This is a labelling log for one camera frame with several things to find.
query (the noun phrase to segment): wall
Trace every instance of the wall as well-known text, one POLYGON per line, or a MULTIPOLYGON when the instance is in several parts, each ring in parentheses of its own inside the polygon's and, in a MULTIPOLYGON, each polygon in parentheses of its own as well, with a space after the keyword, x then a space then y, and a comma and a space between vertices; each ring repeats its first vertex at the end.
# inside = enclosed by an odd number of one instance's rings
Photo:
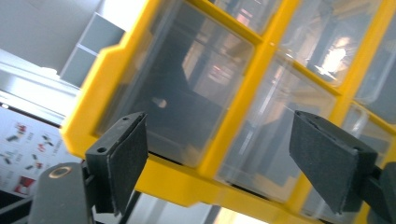
POLYGON ((2 0, 0 49, 62 70, 101 0, 2 0))

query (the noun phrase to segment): clear plastic drawer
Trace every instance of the clear plastic drawer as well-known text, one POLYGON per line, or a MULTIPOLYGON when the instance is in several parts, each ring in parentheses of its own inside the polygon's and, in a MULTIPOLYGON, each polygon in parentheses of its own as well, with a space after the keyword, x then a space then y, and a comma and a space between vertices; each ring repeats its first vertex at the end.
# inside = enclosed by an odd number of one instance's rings
POLYGON ((274 60, 234 138, 218 179, 281 202, 292 192, 300 170, 290 157, 294 110, 327 117, 334 98, 274 60))
POLYGON ((389 123, 396 123, 396 17, 382 39, 355 98, 389 123))
POLYGON ((148 114, 150 152, 195 166, 238 90, 253 47, 197 8, 166 4, 150 27, 140 70, 124 75, 99 133, 118 118, 148 114))
POLYGON ((280 0, 219 0, 214 1, 214 4, 251 30, 261 33, 280 2, 280 0))
POLYGON ((302 2, 281 47, 334 86, 353 61, 380 1, 320 0, 302 2))

